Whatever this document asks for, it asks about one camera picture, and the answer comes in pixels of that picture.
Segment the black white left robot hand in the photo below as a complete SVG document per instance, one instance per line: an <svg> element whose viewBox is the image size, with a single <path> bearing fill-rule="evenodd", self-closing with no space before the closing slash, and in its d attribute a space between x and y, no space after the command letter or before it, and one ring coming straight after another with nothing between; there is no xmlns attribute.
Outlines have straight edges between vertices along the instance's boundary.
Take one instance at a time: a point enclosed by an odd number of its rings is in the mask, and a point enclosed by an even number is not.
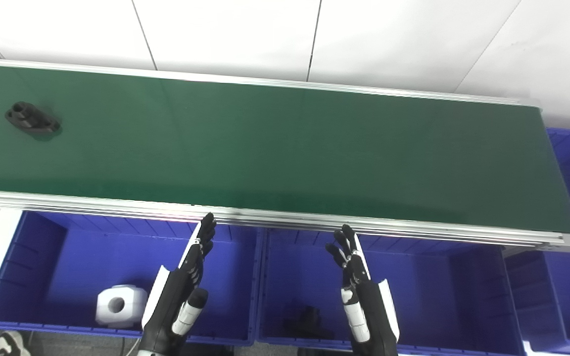
<svg viewBox="0 0 570 356"><path fill-rule="evenodd" d="M206 214L193 231L176 268L160 267L141 320L139 356L181 353L208 300L208 291L199 285L204 259L214 245L215 227L214 215Z"/></svg>

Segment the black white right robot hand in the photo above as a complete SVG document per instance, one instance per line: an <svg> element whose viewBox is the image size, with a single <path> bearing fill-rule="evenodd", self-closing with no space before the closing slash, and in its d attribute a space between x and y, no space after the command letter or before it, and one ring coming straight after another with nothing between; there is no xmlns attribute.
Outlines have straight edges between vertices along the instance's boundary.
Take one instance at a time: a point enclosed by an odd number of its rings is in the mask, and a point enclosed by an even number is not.
<svg viewBox="0 0 570 356"><path fill-rule="evenodd" d="M396 310L387 279L371 278L360 239L350 225L334 232L326 250L342 273L340 297L356 356L397 356L400 336Z"/></svg>

